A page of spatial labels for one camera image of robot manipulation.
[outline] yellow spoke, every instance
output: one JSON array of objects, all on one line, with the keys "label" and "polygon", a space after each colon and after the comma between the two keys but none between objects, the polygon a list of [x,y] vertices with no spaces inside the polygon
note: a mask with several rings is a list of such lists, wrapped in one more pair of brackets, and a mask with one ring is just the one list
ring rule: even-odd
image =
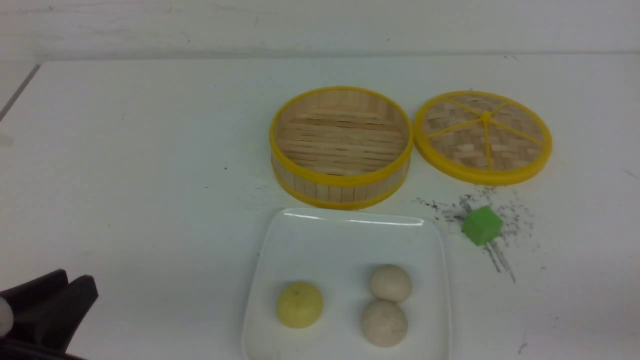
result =
[{"label": "yellow spoke", "polygon": [[493,170],[493,159],[491,158],[491,142],[489,141],[489,123],[484,124],[484,150],[486,152],[486,164],[489,170]]},{"label": "yellow spoke", "polygon": [[475,124],[476,122],[480,122],[480,121],[481,121],[481,119],[475,119],[475,120],[469,120],[469,121],[465,121],[465,122],[460,122],[458,124],[449,126],[446,129],[442,129],[440,131],[437,131],[437,132],[435,132],[435,133],[433,133],[431,135],[427,135],[427,139],[434,138],[436,136],[440,136],[440,135],[442,135],[444,133],[448,133],[449,131],[454,131],[455,129],[459,129],[461,127],[469,126],[469,125]]},{"label": "yellow spoke", "polygon": [[504,109],[508,104],[509,104],[508,102],[504,102],[504,103],[502,103],[500,106],[498,106],[497,108],[493,109],[493,110],[491,111],[491,116],[494,116],[495,114],[497,114],[497,113],[498,113],[498,111],[500,111],[500,110]]},{"label": "yellow spoke", "polygon": [[514,128],[512,128],[511,126],[507,126],[507,125],[505,125],[505,124],[503,124],[503,123],[501,123],[501,122],[497,122],[496,120],[493,120],[493,119],[491,119],[491,120],[490,120],[490,122],[491,122],[493,125],[496,125],[497,127],[501,127],[501,128],[503,128],[503,129],[505,129],[506,131],[509,131],[510,133],[516,134],[516,135],[518,135],[519,137],[521,137],[521,138],[525,138],[525,139],[527,139],[528,141],[530,141],[530,142],[532,142],[532,143],[535,143],[536,145],[539,145],[540,147],[542,147],[542,142],[541,142],[541,141],[539,141],[539,140],[537,140],[537,139],[535,139],[535,138],[532,138],[531,136],[529,136],[529,135],[527,135],[527,134],[525,134],[525,133],[523,133],[523,132],[521,132],[521,131],[518,131],[518,130],[514,129]]},{"label": "yellow spoke", "polygon": [[448,102],[451,105],[455,105],[455,106],[457,106],[457,107],[459,107],[461,109],[467,110],[470,113],[474,114],[475,116],[478,116],[478,117],[480,116],[479,112],[477,112],[476,110],[473,110],[472,108],[469,108],[467,105],[461,104],[458,101],[453,101],[453,100],[449,100],[449,99],[444,99],[444,101]]}]

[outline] white tabletop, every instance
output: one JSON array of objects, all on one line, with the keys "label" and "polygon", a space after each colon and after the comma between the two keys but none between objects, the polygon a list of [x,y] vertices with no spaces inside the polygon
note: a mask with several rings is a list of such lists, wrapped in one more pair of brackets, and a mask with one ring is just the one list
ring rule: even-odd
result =
[{"label": "white tabletop", "polygon": [[34,66],[32,63],[0,62],[0,120],[8,110],[5,106],[10,105],[8,103]]},{"label": "white tabletop", "polygon": [[[268,126],[328,85],[377,90],[410,115],[442,92],[496,92],[554,136],[538,176],[496,189],[414,151],[404,186],[366,210],[440,228],[453,359],[637,359],[634,55],[46,63],[0,123],[15,139],[0,149],[0,288],[56,268],[93,275],[100,297],[68,350],[91,360],[241,359],[267,226],[301,205],[271,173]],[[461,235],[466,195],[504,217],[515,283]]]}]

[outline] green sponge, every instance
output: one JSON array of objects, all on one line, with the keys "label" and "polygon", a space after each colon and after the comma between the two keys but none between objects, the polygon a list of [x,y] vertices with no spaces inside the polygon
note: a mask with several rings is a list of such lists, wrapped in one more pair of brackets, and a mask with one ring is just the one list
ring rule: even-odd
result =
[{"label": "green sponge", "polygon": [[462,225],[462,232],[477,246],[491,242],[501,229],[502,219],[488,206],[471,211]]}]

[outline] square plate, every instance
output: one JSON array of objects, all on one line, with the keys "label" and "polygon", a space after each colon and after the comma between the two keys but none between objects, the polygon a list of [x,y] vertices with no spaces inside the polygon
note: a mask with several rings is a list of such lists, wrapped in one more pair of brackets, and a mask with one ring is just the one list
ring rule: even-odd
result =
[{"label": "square plate", "polygon": [[[413,292],[399,306],[409,329],[391,348],[371,345],[360,315],[374,300],[369,275],[397,264]],[[323,294],[324,309],[306,329],[276,317],[276,301],[291,282],[308,281]],[[275,216],[262,246],[244,316],[247,360],[449,358],[451,310],[442,241],[431,222],[412,217],[326,209],[287,209]]]}]

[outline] white wall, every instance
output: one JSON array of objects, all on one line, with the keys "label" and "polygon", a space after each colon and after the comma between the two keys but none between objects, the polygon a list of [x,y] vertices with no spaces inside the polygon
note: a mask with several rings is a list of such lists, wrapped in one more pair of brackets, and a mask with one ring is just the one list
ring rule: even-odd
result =
[{"label": "white wall", "polygon": [[0,60],[640,52],[640,0],[0,0]]}]

